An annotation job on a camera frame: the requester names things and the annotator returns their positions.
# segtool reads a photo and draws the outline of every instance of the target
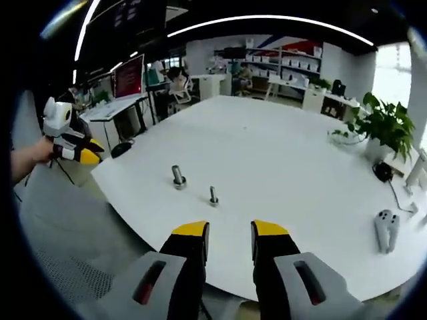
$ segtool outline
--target human hand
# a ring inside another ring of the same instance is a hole
[[[42,137],[31,147],[31,154],[36,163],[49,162],[53,155],[53,142],[46,137]]]

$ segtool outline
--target ceiling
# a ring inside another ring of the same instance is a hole
[[[387,0],[323,0],[315,3],[282,1],[282,4],[278,1],[263,0],[257,5],[249,5],[254,2],[248,0],[215,0],[210,1],[210,4],[205,0],[164,0],[169,6],[184,8],[188,11],[169,20],[165,30],[160,30],[160,33],[141,32],[150,19],[161,21],[161,17],[156,17],[154,14],[146,16],[143,13],[140,16],[141,19],[131,27],[120,31],[115,30],[113,28],[115,15],[123,0],[101,0],[91,23],[87,26],[79,60],[75,62],[77,39],[91,1],[89,0],[82,8],[70,15],[65,24],[48,40],[35,41],[34,57],[30,61],[36,64],[33,68],[33,81],[38,86],[51,85],[51,90],[55,92],[64,90],[72,82],[74,69],[77,70],[79,83],[90,77],[92,71],[99,70],[100,73],[109,71],[116,63],[129,59],[129,54],[134,51],[146,52],[152,59],[161,58],[167,56],[168,50],[184,47],[188,41],[223,35],[289,35],[333,43],[355,55],[376,49],[329,28],[277,19],[230,21],[187,31],[171,38],[165,36],[197,23],[224,17],[241,15],[303,17],[349,30],[373,42],[376,46],[406,39],[406,22],[395,14]],[[160,0],[146,1],[161,3]],[[62,7],[46,5],[44,13],[37,17],[35,30],[41,31]],[[376,8],[378,13],[373,13],[372,8]]]

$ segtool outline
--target white cabinet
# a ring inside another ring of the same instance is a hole
[[[302,109],[314,113],[320,113],[322,111],[323,100],[324,95],[321,92],[307,89],[302,102]]]
[[[200,75],[192,76],[199,79],[200,100],[210,99],[217,95],[231,95],[231,76],[228,75]]]

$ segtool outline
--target metal bolt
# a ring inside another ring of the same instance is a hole
[[[216,196],[215,188],[211,186],[210,190],[211,190],[211,199],[209,200],[209,202],[212,206],[215,207],[218,204],[218,198]]]
[[[173,172],[173,177],[175,178],[173,182],[176,183],[177,185],[181,185],[182,175],[181,175],[181,170],[179,170],[179,167],[177,165],[173,165],[172,172]]]
[[[185,188],[187,180],[183,175],[181,175],[181,170],[179,170],[177,165],[172,166],[172,173],[174,178],[173,184],[175,185],[175,188],[178,190]]]

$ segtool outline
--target curved led light strip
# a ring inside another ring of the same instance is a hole
[[[169,35],[167,35],[167,37],[173,37],[174,35],[179,35],[180,33],[183,33],[183,32],[189,31],[189,30],[193,30],[196,28],[204,27],[206,25],[213,25],[215,23],[235,21],[235,20],[246,20],[246,19],[282,19],[282,20],[311,23],[312,25],[320,25],[322,27],[333,29],[333,30],[341,32],[341,33],[345,33],[345,34],[347,34],[353,38],[356,38],[357,40],[361,40],[362,42],[365,42],[368,45],[374,46],[373,42],[371,42],[371,41],[369,41],[369,40],[367,40],[367,39],[365,39],[365,38],[363,38],[363,37],[361,37],[355,33],[349,32],[343,28],[336,27],[335,25],[330,25],[328,23],[324,23],[324,22],[320,22],[320,21],[316,21],[316,20],[311,20],[311,19],[290,17],[287,15],[242,15],[239,17],[230,17],[230,18],[212,20],[212,21],[208,21],[208,22],[199,23],[198,25],[192,25],[191,27],[187,27],[187,28],[184,28],[182,30],[170,33]]]
[[[95,12],[96,7],[99,5],[99,2],[101,2],[101,0],[93,0],[91,3],[91,6],[89,7],[89,10],[87,10],[85,20],[83,21],[83,25],[81,26],[79,39],[77,40],[77,47],[75,48],[74,61],[79,60],[81,45],[83,44],[83,39],[85,38],[85,34],[86,34],[86,27],[91,21],[93,13]]]

